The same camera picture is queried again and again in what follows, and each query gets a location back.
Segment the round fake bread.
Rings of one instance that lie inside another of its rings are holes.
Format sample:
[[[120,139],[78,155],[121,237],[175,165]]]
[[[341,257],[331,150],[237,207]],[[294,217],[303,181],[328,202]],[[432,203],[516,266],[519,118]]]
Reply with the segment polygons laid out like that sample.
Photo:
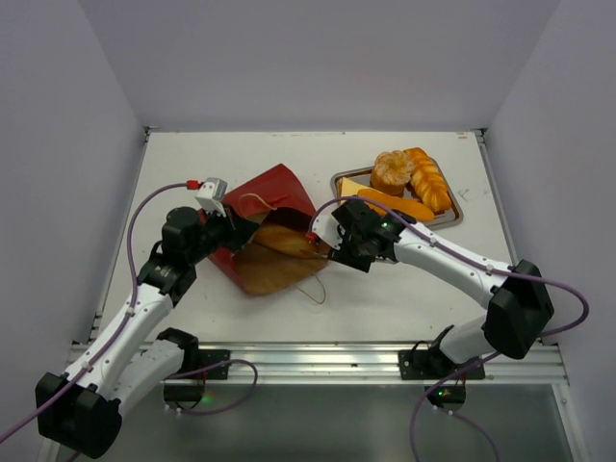
[[[400,196],[411,180],[413,168],[407,153],[400,150],[382,152],[372,167],[372,187],[382,193]]]

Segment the triangular fake sandwich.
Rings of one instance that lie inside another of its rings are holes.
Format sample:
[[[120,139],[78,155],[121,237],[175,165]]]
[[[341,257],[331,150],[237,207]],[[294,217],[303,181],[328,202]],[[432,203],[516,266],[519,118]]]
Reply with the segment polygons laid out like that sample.
[[[337,182],[337,196],[338,197],[355,196],[355,195],[358,195],[359,192],[363,190],[370,190],[370,189],[371,189],[370,186],[357,183],[347,177],[342,177]]]

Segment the oval brown fake loaf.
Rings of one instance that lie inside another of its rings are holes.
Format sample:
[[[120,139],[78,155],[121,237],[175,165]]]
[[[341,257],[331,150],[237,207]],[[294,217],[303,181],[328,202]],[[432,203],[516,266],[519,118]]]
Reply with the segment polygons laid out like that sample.
[[[307,249],[319,253],[328,253],[330,247],[324,243],[310,243],[304,232],[286,226],[266,222],[254,234],[252,241],[280,254],[300,258],[299,251]]]

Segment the silver metal tongs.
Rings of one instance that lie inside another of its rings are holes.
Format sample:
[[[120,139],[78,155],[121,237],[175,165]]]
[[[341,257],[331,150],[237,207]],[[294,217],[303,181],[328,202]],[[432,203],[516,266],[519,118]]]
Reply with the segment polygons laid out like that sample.
[[[319,253],[317,251],[301,249],[299,251],[299,257],[306,260],[323,260],[330,261],[330,257],[327,253]]]

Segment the twisted fake bread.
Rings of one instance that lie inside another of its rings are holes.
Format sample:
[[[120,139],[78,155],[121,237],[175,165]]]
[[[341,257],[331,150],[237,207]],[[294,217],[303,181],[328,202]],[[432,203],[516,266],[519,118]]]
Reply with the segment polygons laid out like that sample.
[[[451,199],[445,178],[436,164],[419,147],[405,149],[413,168],[410,185],[421,202],[434,214],[451,208]]]

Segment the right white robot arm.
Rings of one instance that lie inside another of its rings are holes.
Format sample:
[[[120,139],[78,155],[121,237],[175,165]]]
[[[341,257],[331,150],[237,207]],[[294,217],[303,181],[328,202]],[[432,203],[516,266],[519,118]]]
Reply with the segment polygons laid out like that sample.
[[[484,354],[521,360],[553,315],[539,269],[481,257],[442,239],[400,210],[383,215],[370,199],[348,198],[330,214],[318,214],[311,232],[329,246],[327,258],[369,271],[377,260],[424,270],[472,298],[485,313],[446,327],[425,350],[407,355],[425,378],[447,378]]]

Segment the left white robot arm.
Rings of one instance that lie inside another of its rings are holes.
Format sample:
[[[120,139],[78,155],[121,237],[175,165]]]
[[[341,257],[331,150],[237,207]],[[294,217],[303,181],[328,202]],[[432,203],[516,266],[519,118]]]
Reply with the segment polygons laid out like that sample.
[[[230,206],[220,213],[170,211],[162,238],[114,319],[62,374],[47,373],[38,382],[39,434],[98,458],[128,411],[162,380],[202,376],[198,340],[187,332],[168,328],[146,352],[140,348],[193,284],[196,265],[221,248],[242,249],[258,228]]]

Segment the long orange fake bread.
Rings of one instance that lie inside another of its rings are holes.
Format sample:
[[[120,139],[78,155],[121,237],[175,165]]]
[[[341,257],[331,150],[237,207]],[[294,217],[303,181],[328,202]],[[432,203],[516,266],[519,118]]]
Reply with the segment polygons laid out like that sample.
[[[392,211],[400,211],[421,222],[435,219],[434,213],[428,207],[411,199],[388,195],[371,188],[360,189],[356,195],[382,204]]]

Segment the red paper bag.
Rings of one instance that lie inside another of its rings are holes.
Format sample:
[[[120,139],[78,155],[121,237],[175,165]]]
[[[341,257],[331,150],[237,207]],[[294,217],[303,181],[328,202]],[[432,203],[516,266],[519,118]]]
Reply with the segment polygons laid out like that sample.
[[[223,203],[260,226],[277,223],[305,235],[316,212],[299,179],[282,164],[228,192]],[[327,261],[286,256],[252,239],[236,253],[221,248],[209,260],[249,296],[271,295],[295,287],[327,266]]]

